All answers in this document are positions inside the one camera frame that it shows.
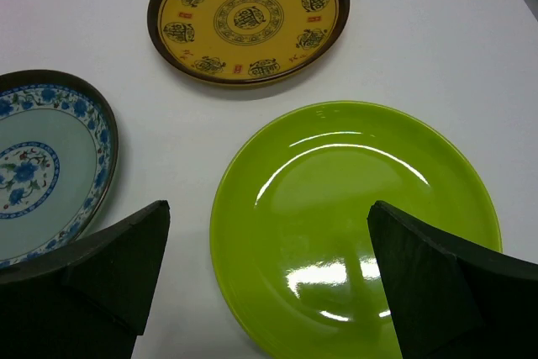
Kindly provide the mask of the green plate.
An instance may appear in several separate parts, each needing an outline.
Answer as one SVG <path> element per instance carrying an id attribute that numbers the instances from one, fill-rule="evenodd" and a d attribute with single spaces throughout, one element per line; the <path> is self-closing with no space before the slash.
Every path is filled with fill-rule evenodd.
<path id="1" fill-rule="evenodd" d="M 273 120 L 240 149 L 215 195 L 210 250 L 230 311 L 267 354 L 400 357 L 367 227 L 378 200 L 502 248 L 472 165 L 398 110 L 317 103 Z"/>

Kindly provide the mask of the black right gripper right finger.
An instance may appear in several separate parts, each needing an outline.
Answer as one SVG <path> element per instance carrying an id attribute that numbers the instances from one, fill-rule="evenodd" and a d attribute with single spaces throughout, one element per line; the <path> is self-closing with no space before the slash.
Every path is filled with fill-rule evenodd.
<path id="1" fill-rule="evenodd" d="M 383 201 L 367 217 L 405 358 L 535 358 L 537 266 Z"/>

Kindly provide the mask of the blue floral plate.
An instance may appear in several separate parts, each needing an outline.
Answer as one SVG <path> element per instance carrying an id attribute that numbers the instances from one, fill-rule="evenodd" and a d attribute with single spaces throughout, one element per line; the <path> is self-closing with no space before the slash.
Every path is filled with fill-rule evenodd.
<path id="1" fill-rule="evenodd" d="M 90 83 L 62 71 L 1 76 L 1 267 L 73 242 L 113 182 L 119 133 Z"/>

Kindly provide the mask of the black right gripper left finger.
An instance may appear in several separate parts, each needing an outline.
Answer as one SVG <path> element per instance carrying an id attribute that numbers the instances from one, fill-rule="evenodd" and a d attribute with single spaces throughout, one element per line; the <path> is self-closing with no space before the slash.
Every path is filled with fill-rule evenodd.
<path id="1" fill-rule="evenodd" d="M 158 200 L 97 233 L 1 270 L 3 358 L 129 358 L 170 228 Z"/>

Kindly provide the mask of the yellow patterned plate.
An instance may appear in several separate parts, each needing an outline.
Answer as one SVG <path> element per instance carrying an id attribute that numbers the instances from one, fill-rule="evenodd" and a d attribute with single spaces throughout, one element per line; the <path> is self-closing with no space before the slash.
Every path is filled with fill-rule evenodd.
<path id="1" fill-rule="evenodd" d="M 158 53 L 202 82 L 258 87 L 317 61 L 345 28 L 351 0 L 150 0 Z"/>

